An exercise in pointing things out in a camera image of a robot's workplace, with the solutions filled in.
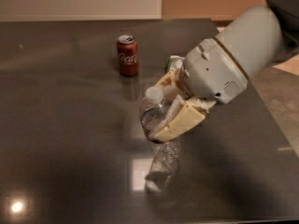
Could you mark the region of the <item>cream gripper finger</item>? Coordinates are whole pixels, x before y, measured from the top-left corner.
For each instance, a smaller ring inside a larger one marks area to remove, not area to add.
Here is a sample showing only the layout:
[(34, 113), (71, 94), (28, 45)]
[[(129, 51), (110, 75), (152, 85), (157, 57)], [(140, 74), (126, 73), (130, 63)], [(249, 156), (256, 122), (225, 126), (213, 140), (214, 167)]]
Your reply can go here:
[(167, 143), (201, 123), (216, 104), (215, 100), (192, 97), (184, 100), (178, 95), (170, 105), (165, 118), (149, 132), (149, 139)]
[(190, 98), (185, 86), (179, 79), (179, 75), (179, 69), (169, 71), (155, 83), (155, 87), (163, 90), (164, 98), (167, 103), (172, 103), (178, 95), (184, 100)]

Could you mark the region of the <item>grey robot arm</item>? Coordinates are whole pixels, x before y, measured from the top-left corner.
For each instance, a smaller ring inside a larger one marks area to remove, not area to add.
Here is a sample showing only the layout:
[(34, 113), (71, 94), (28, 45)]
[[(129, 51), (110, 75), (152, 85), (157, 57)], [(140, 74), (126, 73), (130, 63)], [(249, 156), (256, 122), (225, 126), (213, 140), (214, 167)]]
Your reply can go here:
[(156, 85), (171, 102), (149, 139), (166, 143), (202, 122), (216, 104), (228, 104), (265, 68), (298, 53), (299, 0), (266, 0), (192, 49), (180, 69)]

